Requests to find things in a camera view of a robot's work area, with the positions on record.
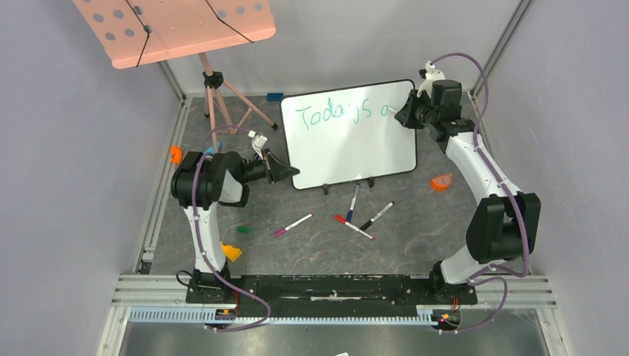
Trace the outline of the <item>white whiteboard black frame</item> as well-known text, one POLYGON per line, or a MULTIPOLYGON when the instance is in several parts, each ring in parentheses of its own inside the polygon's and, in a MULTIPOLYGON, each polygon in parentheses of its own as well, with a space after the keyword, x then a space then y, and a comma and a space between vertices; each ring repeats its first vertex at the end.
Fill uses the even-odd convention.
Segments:
POLYGON ((414 171, 416 133, 399 111, 415 88, 410 79, 287 96, 280 101, 296 190, 414 171))

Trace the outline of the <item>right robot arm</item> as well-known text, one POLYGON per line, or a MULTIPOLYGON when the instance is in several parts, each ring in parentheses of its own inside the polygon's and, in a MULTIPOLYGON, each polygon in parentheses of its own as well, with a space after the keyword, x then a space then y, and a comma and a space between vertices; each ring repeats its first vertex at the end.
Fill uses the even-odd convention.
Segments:
POLYGON ((462 116, 462 86, 427 79, 395 114, 405 128, 429 130, 431 138, 465 178, 477 201, 465 246, 437 262, 427 293, 437 303, 473 295, 471 282, 489 271, 525 276, 536 243, 541 200, 506 178, 487 152, 474 121, 462 116))

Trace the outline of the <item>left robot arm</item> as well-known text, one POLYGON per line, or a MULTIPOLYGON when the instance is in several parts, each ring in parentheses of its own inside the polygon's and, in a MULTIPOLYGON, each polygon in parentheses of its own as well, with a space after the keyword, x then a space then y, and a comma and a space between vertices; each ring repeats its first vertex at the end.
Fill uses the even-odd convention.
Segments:
POLYGON ((191 279, 185 284, 187 303, 226 303, 237 292, 220 238, 218 208, 245 207, 250 182, 262 179, 275 184, 299 173, 268 148, 250 160, 235 151, 214 155, 191 151, 185 155, 171 179, 171 195, 183 209, 194 239, 194 270, 188 273, 191 279))

